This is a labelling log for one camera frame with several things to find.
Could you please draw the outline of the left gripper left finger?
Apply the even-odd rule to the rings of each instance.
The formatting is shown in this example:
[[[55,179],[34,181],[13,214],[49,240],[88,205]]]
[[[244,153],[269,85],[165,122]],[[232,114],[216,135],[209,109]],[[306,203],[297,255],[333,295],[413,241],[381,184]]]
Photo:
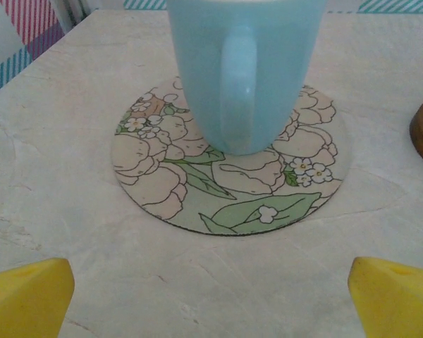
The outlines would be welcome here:
[[[0,337],[57,337],[73,292],[65,258],[0,272]]]

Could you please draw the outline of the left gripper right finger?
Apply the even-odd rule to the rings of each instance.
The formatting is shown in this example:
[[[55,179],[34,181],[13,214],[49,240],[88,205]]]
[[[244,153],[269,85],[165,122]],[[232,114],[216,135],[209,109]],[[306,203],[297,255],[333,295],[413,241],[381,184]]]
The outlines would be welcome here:
[[[367,337],[423,337],[423,269],[357,257],[348,289]]]

